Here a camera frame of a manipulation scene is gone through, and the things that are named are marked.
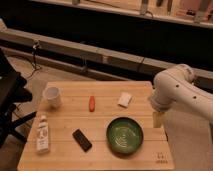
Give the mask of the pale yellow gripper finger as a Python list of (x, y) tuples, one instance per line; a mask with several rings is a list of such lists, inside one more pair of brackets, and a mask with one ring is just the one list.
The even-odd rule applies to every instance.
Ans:
[(153, 112), (153, 127), (160, 128), (163, 124), (164, 114), (162, 112)]

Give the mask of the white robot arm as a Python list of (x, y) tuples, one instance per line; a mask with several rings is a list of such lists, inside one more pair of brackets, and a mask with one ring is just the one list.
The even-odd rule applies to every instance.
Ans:
[(149, 97), (155, 128), (162, 125), (164, 113), (173, 102), (188, 106), (213, 124), (213, 94), (194, 86), (194, 79), (193, 69), (186, 64), (175, 65), (155, 75), (154, 90)]

